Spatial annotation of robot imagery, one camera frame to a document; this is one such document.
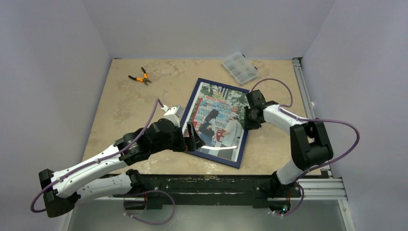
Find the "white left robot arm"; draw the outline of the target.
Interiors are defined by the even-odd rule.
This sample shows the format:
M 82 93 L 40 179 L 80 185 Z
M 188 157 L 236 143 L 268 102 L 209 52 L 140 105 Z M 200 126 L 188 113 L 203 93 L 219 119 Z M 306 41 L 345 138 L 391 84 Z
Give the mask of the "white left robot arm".
M 147 188 L 137 170 L 128 170 L 111 180 L 104 176 L 164 150 L 193 152 L 205 145 L 192 123 L 187 124 L 187 132 L 184 136 L 182 128 L 162 118 L 149 127 L 125 134 L 98 155 L 74 167 L 39 172 L 44 211 L 48 217 L 55 218 L 86 200 L 109 195 L 141 195 Z

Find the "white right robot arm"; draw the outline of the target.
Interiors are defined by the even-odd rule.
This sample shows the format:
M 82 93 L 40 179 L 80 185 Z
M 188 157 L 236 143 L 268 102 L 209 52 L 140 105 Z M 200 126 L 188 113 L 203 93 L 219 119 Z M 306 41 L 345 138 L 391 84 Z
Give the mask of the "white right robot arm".
M 275 101 L 267 102 L 259 90 L 246 94 L 244 127 L 259 129 L 263 123 L 277 126 L 290 137 L 291 159 L 273 173 L 271 192 L 281 196 L 304 172 L 333 158 L 332 146 L 323 122 L 313 122 L 284 109 Z

